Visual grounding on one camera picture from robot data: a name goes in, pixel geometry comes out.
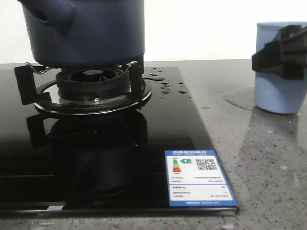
gas stove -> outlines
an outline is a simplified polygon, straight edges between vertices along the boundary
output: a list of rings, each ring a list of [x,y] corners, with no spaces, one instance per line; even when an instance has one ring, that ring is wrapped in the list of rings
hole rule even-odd
[[[103,95],[94,95],[82,103],[65,95],[73,89],[64,87],[60,92],[55,76],[63,84],[82,82],[84,75],[94,82],[111,75],[114,79],[125,75],[125,71],[52,69],[42,77],[33,73],[29,65],[15,71],[14,67],[18,65],[0,70],[1,216],[238,212],[237,200],[218,156],[217,167],[223,172],[231,201],[204,205],[192,199],[185,205],[172,203],[171,190],[182,187],[170,186],[169,151],[175,155],[197,154],[199,150],[214,152],[178,68],[144,68],[142,91],[137,96],[132,93],[124,98],[116,95],[104,99]],[[21,82],[32,90],[36,90],[36,85],[40,87],[27,94],[20,87]],[[131,93],[133,87],[123,85],[116,90]],[[52,103],[46,103],[44,97]],[[172,160],[168,166],[180,180],[183,163],[190,161],[183,159],[179,166],[177,160]]]

qr code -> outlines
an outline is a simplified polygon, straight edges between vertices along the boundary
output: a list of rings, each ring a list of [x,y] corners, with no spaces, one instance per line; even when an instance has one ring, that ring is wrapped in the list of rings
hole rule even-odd
[[[198,170],[217,170],[216,162],[213,158],[196,159]]]

granite countertop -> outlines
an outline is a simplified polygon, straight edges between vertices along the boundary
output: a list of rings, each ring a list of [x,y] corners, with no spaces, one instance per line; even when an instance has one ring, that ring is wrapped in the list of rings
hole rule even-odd
[[[307,104],[295,115],[254,107],[250,60],[145,65],[180,68],[241,204],[240,213],[233,217],[1,219],[0,229],[306,229]]]

pot handle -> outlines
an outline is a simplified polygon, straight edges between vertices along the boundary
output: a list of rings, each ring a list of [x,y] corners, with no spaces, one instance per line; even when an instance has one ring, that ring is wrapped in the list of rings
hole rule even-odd
[[[64,0],[18,0],[36,19],[46,26],[59,26],[74,18],[75,8]]]

